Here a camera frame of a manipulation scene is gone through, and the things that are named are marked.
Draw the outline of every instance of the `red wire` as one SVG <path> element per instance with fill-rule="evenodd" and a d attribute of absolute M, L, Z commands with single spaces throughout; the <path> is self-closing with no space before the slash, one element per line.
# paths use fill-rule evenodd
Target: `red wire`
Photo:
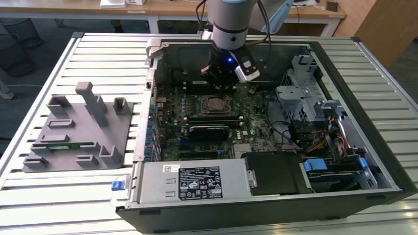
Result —
<path fill-rule="evenodd" d="M 339 135 L 339 136 L 344 139 L 345 153 L 347 153 L 347 156 L 348 156 L 349 155 L 349 142 L 348 142 L 348 139 L 343 135 Z"/>
<path fill-rule="evenodd" d="M 317 135 L 318 135 L 321 132 L 328 132 L 328 131 L 317 131 L 317 133 L 316 133 L 316 135 L 314 135 L 314 142 L 313 142 L 313 145 L 316 144 L 316 141 L 317 141 Z"/>

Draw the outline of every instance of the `gray 3d-printed holder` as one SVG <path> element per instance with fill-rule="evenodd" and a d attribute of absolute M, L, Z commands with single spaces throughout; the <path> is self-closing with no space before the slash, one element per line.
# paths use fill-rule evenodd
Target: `gray 3d-printed holder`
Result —
<path fill-rule="evenodd" d="M 90 82 L 79 82 L 77 93 L 86 103 L 53 96 L 51 114 L 25 161 L 26 173 L 122 167 L 134 103 L 125 98 L 105 103 L 91 90 Z"/>

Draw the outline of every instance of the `aluminum extrusion table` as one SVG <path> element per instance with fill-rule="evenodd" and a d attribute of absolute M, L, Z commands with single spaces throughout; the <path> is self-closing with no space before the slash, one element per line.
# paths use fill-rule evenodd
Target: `aluminum extrusion table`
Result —
<path fill-rule="evenodd" d="M 146 85 L 146 44 L 152 38 L 197 39 L 196 35 L 86 33 L 73 38 L 45 88 L 0 160 L 0 235 L 3 234 L 140 234 L 111 207 L 111 182 L 132 174 L 142 92 Z M 353 90 L 407 172 L 418 185 L 418 106 L 371 54 L 349 38 L 273 37 L 318 41 Z M 27 174 L 23 161 L 41 133 L 53 94 L 71 102 L 79 81 L 90 81 L 105 102 L 126 97 L 136 103 L 122 169 Z M 357 235 L 418 234 L 418 195 L 376 206 L 347 219 L 228 228 L 194 234 Z"/>

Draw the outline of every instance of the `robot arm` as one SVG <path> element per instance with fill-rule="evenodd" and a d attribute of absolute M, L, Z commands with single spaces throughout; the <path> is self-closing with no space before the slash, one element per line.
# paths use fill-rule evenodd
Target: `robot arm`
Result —
<path fill-rule="evenodd" d="M 202 77 L 218 89 L 228 90 L 238 82 L 249 82 L 260 77 L 260 69 L 266 67 L 262 61 L 254 61 L 246 46 L 252 12 L 256 3 L 261 9 L 264 3 L 262 0 L 208 1 L 209 21 L 213 24 L 213 45 L 212 60 L 209 66 L 202 69 Z M 278 26 L 284 24 L 293 1 L 286 0 L 285 3 L 284 1 L 280 3 L 280 9 L 274 14 L 282 18 L 281 22 L 276 22 Z"/>

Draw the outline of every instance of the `black plastic cover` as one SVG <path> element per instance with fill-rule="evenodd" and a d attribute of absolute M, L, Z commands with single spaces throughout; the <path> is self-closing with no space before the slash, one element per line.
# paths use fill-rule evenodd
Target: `black plastic cover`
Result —
<path fill-rule="evenodd" d="M 257 187 L 252 195 L 289 195 L 313 193 L 308 188 L 301 157 L 294 152 L 245 153 L 248 170 L 254 171 Z"/>

